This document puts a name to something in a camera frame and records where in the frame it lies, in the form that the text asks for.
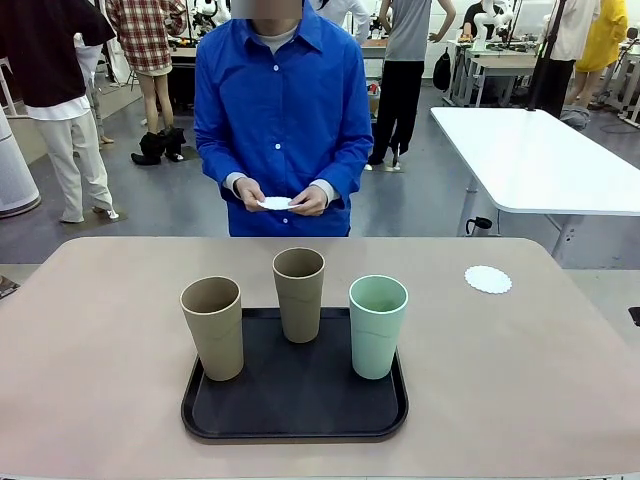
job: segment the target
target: shirt collar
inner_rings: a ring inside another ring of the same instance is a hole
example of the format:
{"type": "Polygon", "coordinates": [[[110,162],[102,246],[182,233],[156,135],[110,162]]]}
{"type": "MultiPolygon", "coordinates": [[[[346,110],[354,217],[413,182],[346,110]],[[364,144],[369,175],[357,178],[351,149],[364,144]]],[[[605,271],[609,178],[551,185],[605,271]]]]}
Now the shirt collar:
{"type": "MultiPolygon", "coordinates": [[[[240,27],[240,40],[243,45],[246,45],[249,40],[261,44],[250,22],[250,20],[240,20],[238,22],[240,27]]],[[[293,39],[296,40],[300,38],[312,48],[322,52],[322,30],[320,28],[320,22],[320,17],[314,11],[309,0],[304,0],[302,20],[298,25],[293,39]]]]}

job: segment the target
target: white paper doily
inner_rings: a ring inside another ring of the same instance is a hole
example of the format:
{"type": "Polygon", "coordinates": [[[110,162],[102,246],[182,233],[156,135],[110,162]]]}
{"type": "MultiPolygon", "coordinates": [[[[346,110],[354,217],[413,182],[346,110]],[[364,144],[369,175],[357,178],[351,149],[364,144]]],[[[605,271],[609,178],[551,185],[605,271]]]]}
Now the white paper doily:
{"type": "Polygon", "coordinates": [[[507,293],[513,285],[506,273],[484,265],[471,267],[465,272],[464,278],[473,288],[485,293],[507,293]]]}
{"type": "Polygon", "coordinates": [[[289,205],[290,202],[291,199],[287,197],[267,197],[264,202],[258,202],[258,205],[267,210],[290,210],[294,208],[293,205],[289,205]]]}

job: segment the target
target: blue shirt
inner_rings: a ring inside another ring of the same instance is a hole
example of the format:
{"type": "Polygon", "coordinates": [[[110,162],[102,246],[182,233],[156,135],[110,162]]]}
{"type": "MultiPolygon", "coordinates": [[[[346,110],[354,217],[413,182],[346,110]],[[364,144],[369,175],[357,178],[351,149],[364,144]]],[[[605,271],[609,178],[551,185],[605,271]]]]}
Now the blue shirt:
{"type": "Polygon", "coordinates": [[[349,196],[373,143],[360,47],[306,0],[292,41],[275,55],[248,20],[223,24],[198,47],[195,131],[203,171],[227,201],[231,236],[345,236],[349,196]],[[340,199],[320,217],[249,213],[223,186],[233,172],[267,197],[294,198],[323,179],[340,199]]]}

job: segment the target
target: green cup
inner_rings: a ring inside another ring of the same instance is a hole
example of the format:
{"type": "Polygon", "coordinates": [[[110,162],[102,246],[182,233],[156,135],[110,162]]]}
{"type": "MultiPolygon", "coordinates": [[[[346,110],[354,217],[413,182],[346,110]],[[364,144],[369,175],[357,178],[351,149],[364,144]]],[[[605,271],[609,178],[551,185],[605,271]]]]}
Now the green cup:
{"type": "Polygon", "coordinates": [[[351,362],[361,377],[379,380],[391,370],[408,301],[407,289],[390,277],[371,275],[351,285],[351,362]]]}

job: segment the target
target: black bag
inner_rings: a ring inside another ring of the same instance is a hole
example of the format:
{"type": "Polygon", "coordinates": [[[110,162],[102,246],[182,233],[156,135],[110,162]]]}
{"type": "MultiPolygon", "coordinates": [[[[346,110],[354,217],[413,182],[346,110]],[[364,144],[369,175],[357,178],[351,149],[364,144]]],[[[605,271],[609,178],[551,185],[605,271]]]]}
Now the black bag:
{"type": "Polygon", "coordinates": [[[451,82],[451,58],[449,57],[449,49],[442,54],[436,62],[433,69],[433,85],[443,92],[449,89],[451,82]]]}

